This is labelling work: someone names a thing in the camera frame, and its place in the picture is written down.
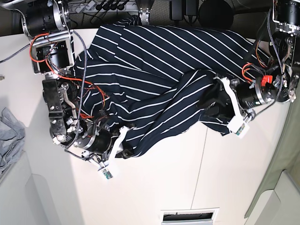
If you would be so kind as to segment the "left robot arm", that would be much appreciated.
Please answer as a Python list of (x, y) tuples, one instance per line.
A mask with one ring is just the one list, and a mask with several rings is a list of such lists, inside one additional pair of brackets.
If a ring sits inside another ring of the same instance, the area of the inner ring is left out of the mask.
[(294, 101), (300, 80), (300, 2), (275, 0), (259, 36), (240, 60), (224, 56), (241, 76), (217, 74), (198, 107), (208, 118), (248, 122), (254, 108)]

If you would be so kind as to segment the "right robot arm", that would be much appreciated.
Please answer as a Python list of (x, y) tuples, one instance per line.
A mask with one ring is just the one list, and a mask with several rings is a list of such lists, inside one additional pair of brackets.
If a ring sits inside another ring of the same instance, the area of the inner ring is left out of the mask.
[(22, 15), (22, 28), (30, 40), (30, 58), (35, 74), (45, 79), (43, 98), (48, 107), (50, 135), (56, 145), (86, 150), (82, 160), (129, 158), (133, 148), (121, 131), (108, 127), (106, 109), (83, 112), (84, 93), (93, 87), (85, 77), (71, 75), (74, 65), (73, 34), (65, 0), (20, 0), (3, 4)]

